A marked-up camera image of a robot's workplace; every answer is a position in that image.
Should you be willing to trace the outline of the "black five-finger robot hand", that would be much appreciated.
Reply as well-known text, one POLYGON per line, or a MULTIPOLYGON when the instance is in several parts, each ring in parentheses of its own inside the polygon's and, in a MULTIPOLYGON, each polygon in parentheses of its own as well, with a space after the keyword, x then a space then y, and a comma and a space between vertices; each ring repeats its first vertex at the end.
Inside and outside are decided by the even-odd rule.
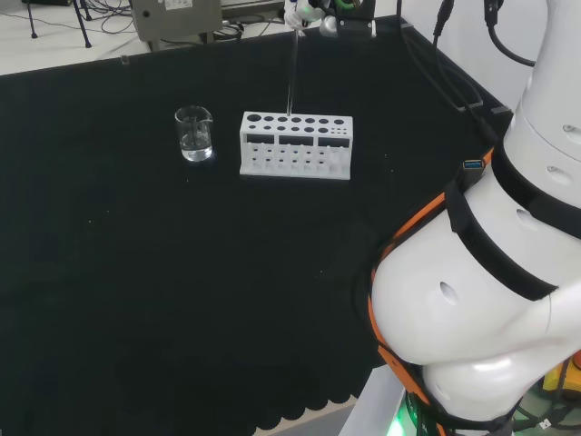
POLYGON ((304 30, 313 23, 320 23, 320 31, 323 34, 337 35, 337 19, 327 14, 320 8, 323 5, 329 10, 335 8, 335 2, 286 0, 284 6, 284 21, 293 30, 304 30))

